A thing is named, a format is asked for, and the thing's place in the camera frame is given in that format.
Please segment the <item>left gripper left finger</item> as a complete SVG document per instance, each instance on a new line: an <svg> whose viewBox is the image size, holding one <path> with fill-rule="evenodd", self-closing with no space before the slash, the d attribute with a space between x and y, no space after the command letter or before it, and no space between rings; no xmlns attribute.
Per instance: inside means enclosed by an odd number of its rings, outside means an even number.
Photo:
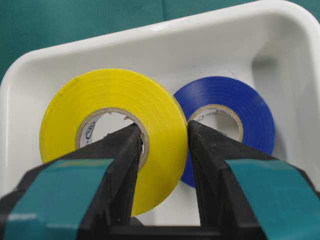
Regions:
<svg viewBox="0 0 320 240"><path fill-rule="evenodd" d="M131 124L27 171L0 200L3 240L129 240L142 152Z"/></svg>

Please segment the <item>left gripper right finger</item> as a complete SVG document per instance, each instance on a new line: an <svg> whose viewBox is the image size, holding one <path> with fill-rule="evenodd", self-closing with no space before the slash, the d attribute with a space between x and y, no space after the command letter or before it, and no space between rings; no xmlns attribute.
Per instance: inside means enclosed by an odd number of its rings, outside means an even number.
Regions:
<svg viewBox="0 0 320 240"><path fill-rule="evenodd" d="M224 240L317 240L320 193L307 173L197 121L187 126L203 227Z"/></svg>

